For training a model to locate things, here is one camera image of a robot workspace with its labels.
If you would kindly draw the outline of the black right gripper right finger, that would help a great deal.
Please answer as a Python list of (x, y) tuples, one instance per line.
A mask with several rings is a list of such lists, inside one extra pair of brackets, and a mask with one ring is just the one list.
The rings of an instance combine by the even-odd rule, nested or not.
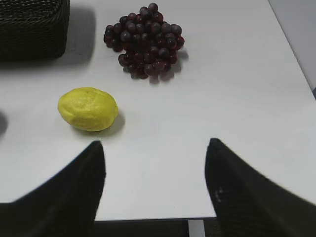
[(277, 185), (221, 140), (205, 157), (208, 193), (225, 237), (314, 237), (316, 206)]

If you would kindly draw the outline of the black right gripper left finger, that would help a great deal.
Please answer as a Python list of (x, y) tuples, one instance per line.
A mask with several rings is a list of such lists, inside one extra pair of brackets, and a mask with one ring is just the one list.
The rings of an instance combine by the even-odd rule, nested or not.
[(2, 237), (89, 237), (106, 178), (100, 141), (35, 190), (0, 205)]

